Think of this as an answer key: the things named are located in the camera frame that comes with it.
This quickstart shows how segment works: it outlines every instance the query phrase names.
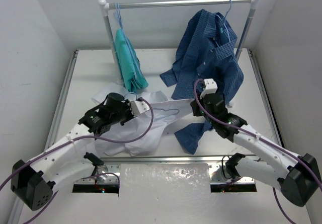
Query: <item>robotic arm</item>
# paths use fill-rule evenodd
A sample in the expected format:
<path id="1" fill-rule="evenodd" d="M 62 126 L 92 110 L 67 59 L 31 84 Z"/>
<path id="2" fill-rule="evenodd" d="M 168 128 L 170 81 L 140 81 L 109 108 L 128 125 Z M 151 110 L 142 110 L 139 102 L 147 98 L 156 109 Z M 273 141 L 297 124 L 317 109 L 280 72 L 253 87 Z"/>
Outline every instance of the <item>robotic arm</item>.
<path id="1" fill-rule="evenodd" d="M 209 117 L 200 108 L 196 100 L 191 103 L 193 114 L 195 116 L 204 116 L 222 138 L 227 138 L 229 141 L 247 148 L 263 160 L 260 162 L 253 161 L 245 155 L 236 153 L 226 162 L 225 174 L 233 179 L 240 176 L 252 177 L 280 190 L 293 204 L 304 206 L 318 188 L 312 175 L 297 160 L 264 143 L 263 140 L 276 145 L 261 136 L 244 119 L 228 113 L 222 94 L 216 92 L 217 84 L 213 79 L 204 80 L 202 87 L 204 90 L 201 93 L 197 93 L 198 99 L 200 99 L 199 103 L 217 121 Z M 314 157 L 309 154 L 305 154 L 302 157 L 288 150 L 285 151 L 301 159 L 321 182 Z"/>
<path id="2" fill-rule="evenodd" d="M 100 138 L 103 133 L 110 130 L 113 124 L 124 125 L 125 122 L 148 110 L 149 106 L 140 99 L 130 102 L 122 95 L 110 93 L 104 102 L 87 111 L 78 124 L 46 152 L 58 146 L 61 146 L 61 149 L 50 153 L 14 175 L 11 180 L 12 191 L 31 210 L 40 209 L 50 200 L 54 192 L 66 184 L 92 175 L 98 167 L 104 164 L 97 156 L 89 153 L 95 151 L 93 146 L 95 138 Z M 13 172 L 24 164 L 22 160 L 16 162 Z"/>

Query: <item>white fabric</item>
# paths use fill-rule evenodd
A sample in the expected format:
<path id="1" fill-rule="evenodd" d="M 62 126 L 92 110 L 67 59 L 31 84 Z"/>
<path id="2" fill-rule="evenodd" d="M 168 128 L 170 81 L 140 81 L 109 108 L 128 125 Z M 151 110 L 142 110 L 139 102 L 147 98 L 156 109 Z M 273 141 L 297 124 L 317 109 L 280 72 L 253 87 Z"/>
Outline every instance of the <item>white fabric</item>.
<path id="1" fill-rule="evenodd" d="M 116 92 L 123 96 L 127 94 L 125 98 L 130 101 L 135 100 L 136 97 L 133 94 L 128 94 L 127 90 L 120 85 L 109 84 L 106 88 L 93 96 L 92 100 L 97 104 L 101 103 L 110 92 Z M 159 144 L 165 127 L 192 113 L 190 103 L 193 99 L 172 100 L 171 98 L 166 97 L 161 91 L 153 93 L 144 92 L 138 94 L 138 97 L 146 99 L 154 109 L 154 120 L 150 131 L 143 138 L 132 143 L 122 144 L 106 142 L 99 139 L 96 140 L 95 147 L 99 157 L 104 157 L 106 155 L 113 156 L 123 151 L 128 151 L 132 156 L 154 151 Z M 113 125 L 110 131 L 104 133 L 102 137 L 114 140 L 134 139 L 145 132 L 150 121 L 151 113 L 148 111 L 126 122 L 124 126 L 121 126 L 121 124 Z"/>

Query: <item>black cable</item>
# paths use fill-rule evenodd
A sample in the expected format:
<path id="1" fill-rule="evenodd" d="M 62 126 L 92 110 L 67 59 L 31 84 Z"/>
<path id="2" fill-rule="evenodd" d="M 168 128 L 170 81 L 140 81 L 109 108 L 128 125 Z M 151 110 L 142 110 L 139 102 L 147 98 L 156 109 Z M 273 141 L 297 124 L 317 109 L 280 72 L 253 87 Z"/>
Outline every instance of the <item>black cable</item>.
<path id="1" fill-rule="evenodd" d="M 223 156 L 223 157 L 222 157 L 222 159 L 221 159 L 221 170 L 222 170 L 222 174 L 223 174 L 223 176 L 224 176 L 227 180 L 230 180 L 232 177 L 227 178 L 227 177 L 226 177 L 226 174 L 225 174 L 225 171 L 224 171 L 224 169 L 223 169 L 223 159 L 224 159 L 225 157 L 228 157 L 228 158 L 230 159 L 230 157 L 229 157 L 229 156 Z"/>

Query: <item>teal garment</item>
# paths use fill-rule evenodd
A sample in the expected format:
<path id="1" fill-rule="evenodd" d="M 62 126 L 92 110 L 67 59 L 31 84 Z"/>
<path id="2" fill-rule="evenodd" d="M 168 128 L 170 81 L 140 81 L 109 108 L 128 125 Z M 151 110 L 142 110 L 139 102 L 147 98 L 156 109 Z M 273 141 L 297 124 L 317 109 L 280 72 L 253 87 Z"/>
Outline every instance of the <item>teal garment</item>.
<path id="1" fill-rule="evenodd" d="M 136 92 L 137 89 L 148 87 L 148 83 L 141 72 L 140 62 L 137 59 L 136 53 L 128 38 L 127 41 L 131 49 L 129 49 L 126 43 L 122 30 L 118 29 L 115 37 L 115 47 L 121 75 L 123 77 L 125 88 L 129 92 Z"/>

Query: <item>gray wall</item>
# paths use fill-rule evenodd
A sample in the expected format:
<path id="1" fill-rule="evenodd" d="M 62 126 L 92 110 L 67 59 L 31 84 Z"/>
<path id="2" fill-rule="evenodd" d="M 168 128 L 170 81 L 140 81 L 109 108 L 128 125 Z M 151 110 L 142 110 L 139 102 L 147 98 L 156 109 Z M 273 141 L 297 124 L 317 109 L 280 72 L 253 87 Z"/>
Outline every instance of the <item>gray wall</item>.
<path id="1" fill-rule="evenodd" d="M 108 39 L 97 0 L 38 0 L 68 49 L 106 48 Z M 155 2 L 173 0 L 107 0 L 108 2 Z M 253 47 L 275 0 L 261 0 L 246 40 Z M 176 48 L 189 19 L 200 9 L 225 13 L 229 5 L 186 6 L 122 10 L 125 30 L 135 48 Z M 233 5 L 227 19 L 241 36 L 250 6 Z M 113 13 L 113 32 L 117 29 Z"/>
<path id="2" fill-rule="evenodd" d="M 69 53 L 37 0 L 0 0 L 0 183 L 43 151 Z M 0 223 L 16 196 L 0 192 Z"/>
<path id="3" fill-rule="evenodd" d="M 277 0 L 256 57 L 286 147 L 317 158 L 322 172 L 322 0 Z M 322 221 L 318 190 L 307 204 Z"/>

